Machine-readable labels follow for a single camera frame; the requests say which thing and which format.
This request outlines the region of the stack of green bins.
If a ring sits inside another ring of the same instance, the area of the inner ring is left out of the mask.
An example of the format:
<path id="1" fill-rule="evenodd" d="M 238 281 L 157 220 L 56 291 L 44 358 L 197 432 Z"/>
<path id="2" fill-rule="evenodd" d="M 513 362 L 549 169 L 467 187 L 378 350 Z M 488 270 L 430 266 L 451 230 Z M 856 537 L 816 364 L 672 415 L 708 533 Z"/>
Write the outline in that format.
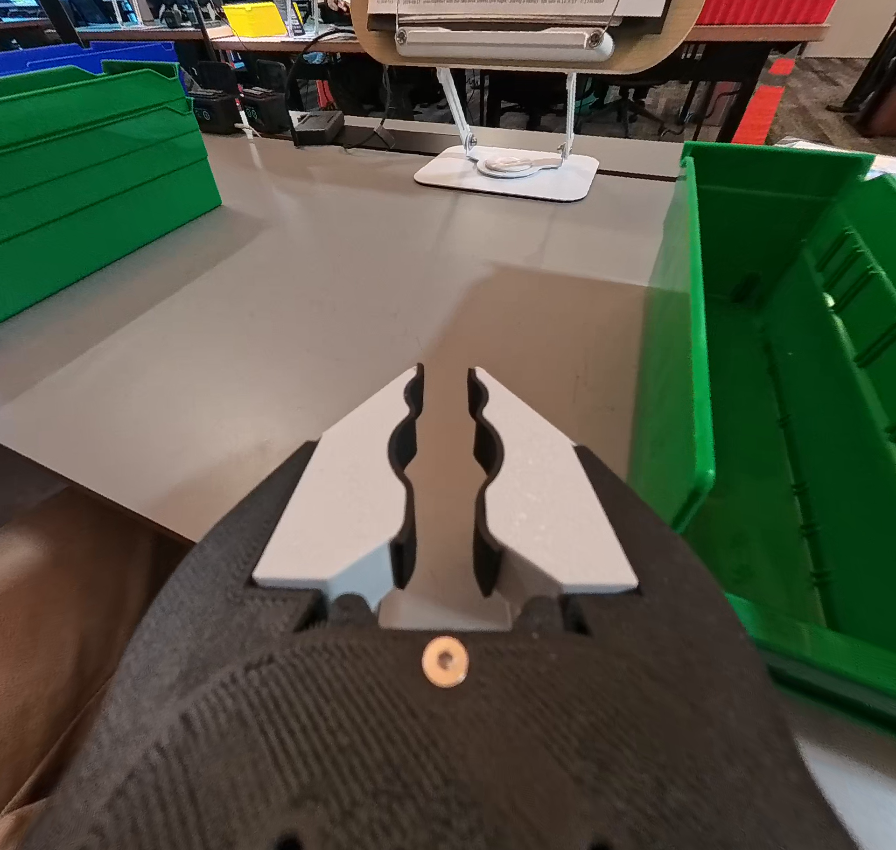
<path id="1" fill-rule="evenodd" d="M 221 205 L 173 63 L 2 77 L 1 321 Z"/>

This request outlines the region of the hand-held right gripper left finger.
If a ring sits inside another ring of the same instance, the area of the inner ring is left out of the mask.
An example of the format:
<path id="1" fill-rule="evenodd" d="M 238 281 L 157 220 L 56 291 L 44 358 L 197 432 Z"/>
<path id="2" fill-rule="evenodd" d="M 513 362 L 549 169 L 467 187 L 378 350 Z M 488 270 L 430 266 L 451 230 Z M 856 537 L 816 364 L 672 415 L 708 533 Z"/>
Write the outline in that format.
<path id="1" fill-rule="evenodd" d="M 408 586 L 424 368 L 405 370 L 326 430 L 252 572 L 259 587 L 354 595 L 371 610 Z"/>

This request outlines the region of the black power adapter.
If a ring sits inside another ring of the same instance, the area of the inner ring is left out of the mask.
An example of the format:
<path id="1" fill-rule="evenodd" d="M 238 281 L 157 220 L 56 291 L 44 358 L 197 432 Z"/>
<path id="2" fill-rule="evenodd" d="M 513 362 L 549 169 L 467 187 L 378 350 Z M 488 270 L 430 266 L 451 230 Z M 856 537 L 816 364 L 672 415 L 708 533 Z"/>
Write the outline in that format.
<path id="1" fill-rule="evenodd" d="M 314 112 L 289 109 L 287 113 L 290 137 L 297 148 L 330 145 L 344 130 L 344 114 L 338 109 Z"/>

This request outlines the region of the large yellow bin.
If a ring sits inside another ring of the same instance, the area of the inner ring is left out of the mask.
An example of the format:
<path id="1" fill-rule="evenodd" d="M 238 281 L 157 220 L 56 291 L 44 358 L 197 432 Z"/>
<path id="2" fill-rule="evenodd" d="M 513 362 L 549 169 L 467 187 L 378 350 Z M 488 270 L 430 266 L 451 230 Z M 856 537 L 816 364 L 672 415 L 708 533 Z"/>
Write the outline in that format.
<path id="1" fill-rule="evenodd" d="M 232 33 L 240 38 L 280 38 L 287 35 L 280 10 L 271 1 L 224 4 L 222 9 Z"/>

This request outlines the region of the large blue bin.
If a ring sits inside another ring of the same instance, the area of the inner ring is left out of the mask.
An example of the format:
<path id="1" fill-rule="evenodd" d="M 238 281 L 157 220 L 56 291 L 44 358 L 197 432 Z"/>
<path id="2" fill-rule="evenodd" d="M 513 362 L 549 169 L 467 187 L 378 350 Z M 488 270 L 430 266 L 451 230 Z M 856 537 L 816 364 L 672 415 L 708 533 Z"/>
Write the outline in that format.
<path id="1" fill-rule="evenodd" d="M 106 61 L 173 63 L 178 57 L 169 41 L 92 41 L 86 48 L 76 44 L 16 49 L 1 53 L 1 76 L 39 72 L 73 65 L 101 74 Z"/>

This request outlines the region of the black power station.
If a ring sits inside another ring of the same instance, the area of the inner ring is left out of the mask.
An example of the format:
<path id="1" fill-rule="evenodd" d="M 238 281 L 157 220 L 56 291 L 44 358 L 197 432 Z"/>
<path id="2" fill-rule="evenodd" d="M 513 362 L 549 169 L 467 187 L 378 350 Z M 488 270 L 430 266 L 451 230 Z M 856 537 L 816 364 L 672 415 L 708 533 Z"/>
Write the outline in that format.
<path id="1" fill-rule="evenodd" d="M 286 134 L 290 116 L 281 91 L 259 87 L 241 88 L 240 100 L 249 125 L 261 134 Z"/>
<path id="2" fill-rule="evenodd" d="M 200 131 L 205 134 L 231 135 L 241 130 L 237 99 L 225 92 L 194 88 L 189 91 L 193 112 Z"/>

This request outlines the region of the wooden table with black legs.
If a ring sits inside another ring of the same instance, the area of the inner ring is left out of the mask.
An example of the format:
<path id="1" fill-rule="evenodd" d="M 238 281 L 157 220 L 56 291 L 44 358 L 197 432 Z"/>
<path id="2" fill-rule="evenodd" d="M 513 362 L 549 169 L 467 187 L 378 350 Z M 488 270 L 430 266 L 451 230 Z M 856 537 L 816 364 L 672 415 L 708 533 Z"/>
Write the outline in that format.
<path id="1" fill-rule="evenodd" d="M 731 142 L 773 53 L 786 54 L 823 40 L 830 26 L 822 24 L 696 26 L 678 49 L 687 63 L 687 79 L 700 83 L 731 83 L 733 102 L 716 137 Z"/>

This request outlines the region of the green plastic bin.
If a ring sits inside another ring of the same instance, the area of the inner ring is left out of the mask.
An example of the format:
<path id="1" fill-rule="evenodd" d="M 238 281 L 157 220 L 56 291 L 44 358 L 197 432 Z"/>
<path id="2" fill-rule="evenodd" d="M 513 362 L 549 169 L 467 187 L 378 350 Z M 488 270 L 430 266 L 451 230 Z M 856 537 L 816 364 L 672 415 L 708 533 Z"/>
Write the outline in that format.
<path id="1" fill-rule="evenodd" d="M 689 142 L 647 283 L 628 485 L 774 681 L 895 726 L 895 189 L 873 155 Z"/>

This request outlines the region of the grey desk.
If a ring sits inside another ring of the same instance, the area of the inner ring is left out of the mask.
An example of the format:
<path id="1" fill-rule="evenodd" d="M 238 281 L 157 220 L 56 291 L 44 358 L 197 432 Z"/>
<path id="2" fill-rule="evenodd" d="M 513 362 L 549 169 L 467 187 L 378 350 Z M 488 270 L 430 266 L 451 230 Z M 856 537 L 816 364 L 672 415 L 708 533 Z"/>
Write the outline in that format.
<path id="1" fill-rule="evenodd" d="M 721 585 L 628 485 L 679 164 L 587 197 L 203 136 L 224 204 L 2 324 L 2 448 L 195 542 L 28 848 L 857 848 Z M 424 368 L 417 554 L 378 610 L 252 572 L 322 434 Z M 484 597 L 468 370 L 587 451 L 638 577 Z"/>

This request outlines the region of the white document stand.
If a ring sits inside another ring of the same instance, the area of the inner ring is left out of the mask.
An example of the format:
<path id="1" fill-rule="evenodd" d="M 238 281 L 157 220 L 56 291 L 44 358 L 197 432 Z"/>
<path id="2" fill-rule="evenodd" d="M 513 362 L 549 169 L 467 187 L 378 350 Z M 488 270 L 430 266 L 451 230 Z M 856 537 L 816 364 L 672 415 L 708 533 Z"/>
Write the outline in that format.
<path id="1" fill-rule="evenodd" d="M 609 60 L 607 28 L 459 29 L 397 23 L 399 55 L 440 62 L 436 69 L 461 143 L 443 150 L 414 175 L 421 185 L 543 202 L 584 200 L 599 162 L 573 153 L 577 67 Z M 566 76 L 565 135 L 554 153 L 488 146 L 476 139 L 451 72 L 454 63 L 495 60 L 511 66 L 556 68 Z"/>

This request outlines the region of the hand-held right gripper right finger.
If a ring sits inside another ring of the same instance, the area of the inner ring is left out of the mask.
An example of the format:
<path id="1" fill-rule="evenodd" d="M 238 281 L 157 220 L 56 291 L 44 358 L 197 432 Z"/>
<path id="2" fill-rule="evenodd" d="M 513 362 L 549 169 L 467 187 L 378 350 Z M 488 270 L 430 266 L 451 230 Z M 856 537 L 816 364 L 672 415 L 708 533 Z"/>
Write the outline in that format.
<path id="1" fill-rule="evenodd" d="M 476 493 L 473 570 L 486 597 L 613 596 L 639 579 L 581 460 L 586 449 L 481 367 L 468 370 Z"/>

